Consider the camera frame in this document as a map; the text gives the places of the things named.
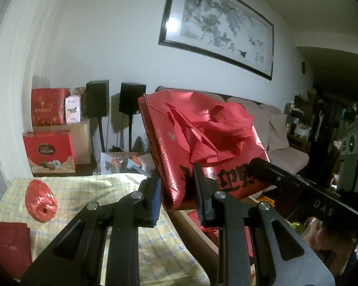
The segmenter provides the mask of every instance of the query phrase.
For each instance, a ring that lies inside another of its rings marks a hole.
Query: black picture frame
[[[198,54],[202,54],[205,56],[209,56],[224,62],[228,62],[230,64],[233,64],[235,66],[239,66],[241,68],[244,68],[252,73],[255,73],[257,75],[260,75],[268,80],[272,80],[272,75],[273,75],[273,56],[274,56],[274,26],[273,24],[267,20],[262,14],[260,14],[259,12],[257,12],[256,10],[254,10],[252,7],[250,7],[249,5],[247,5],[246,3],[244,3],[241,0],[236,0],[237,2],[241,3],[242,5],[244,5],[245,7],[249,8],[252,12],[256,13],[259,17],[261,17],[263,20],[265,20],[270,26],[272,26],[272,55],[271,55],[271,74],[268,75],[264,72],[261,72],[260,70],[257,70],[256,68],[253,68],[252,66],[248,66],[240,61],[231,59],[229,57],[220,55],[218,53],[209,51],[207,49],[202,49],[200,47],[196,47],[196,46],[192,46],[192,45],[188,45],[188,44],[184,44],[184,43],[180,43],[180,42],[176,42],[176,41],[172,41],[172,40],[167,40],[166,39],[166,34],[167,34],[167,29],[166,29],[166,24],[167,21],[170,17],[170,13],[171,13],[171,6],[172,6],[172,2],[173,0],[166,0],[166,4],[164,7],[164,11],[163,11],[163,18],[162,18],[162,24],[161,24],[161,29],[160,29],[160,33],[159,33],[159,45],[163,45],[163,46],[169,46],[169,47],[175,47],[175,48],[179,48],[179,49],[184,49],[187,51],[191,51],[191,52],[195,52]]]

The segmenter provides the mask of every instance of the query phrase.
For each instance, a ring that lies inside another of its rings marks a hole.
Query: speaker stand
[[[129,115],[129,152],[132,151],[131,134],[132,134],[132,115]]]
[[[102,117],[97,117],[97,119],[98,119],[98,127],[100,128],[100,140],[101,140],[102,152],[106,153],[105,142],[103,141]]]

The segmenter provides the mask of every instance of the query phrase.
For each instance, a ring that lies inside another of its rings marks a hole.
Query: red tote bag
[[[166,209],[195,208],[192,164],[238,199],[266,187],[245,165],[255,157],[269,161],[240,103],[223,103],[200,92],[164,90],[138,99],[152,155],[162,177]]]

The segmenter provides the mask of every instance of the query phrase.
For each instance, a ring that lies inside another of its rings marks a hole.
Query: metal screw
[[[87,205],[86,205],[86,208],[89,210],[89,211],[94,211],[98,208],[98,203],[97,202],[89,202]]]
[[[133,199],[140,199],[142,198],[143,194],[140,191],[134,191],[133,193],[131,193],[131,197]]]
[[[260,202],[260,204],[258,205],[258,207],[259,207],[260,209],[262,209],[263,211],[268,211],[268,210],[271,208],[271,206],[270,206],[268,203],[266,203],[266,202]]]
[[[215,192],[215,197],[218,198],[218,199],[224,199],[226,196],[227,196],[226,193],[223,192],[223,191]]]

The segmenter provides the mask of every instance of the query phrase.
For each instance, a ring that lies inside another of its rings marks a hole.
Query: black speaker
[[[119,96],[119,111],[127,115],[139,113],[138,98],[146,93],[146,85],[136,83],[121,83]]]
[[[109,115],[108,80],[96,80],[86,84],[86,110],[90,118]]]

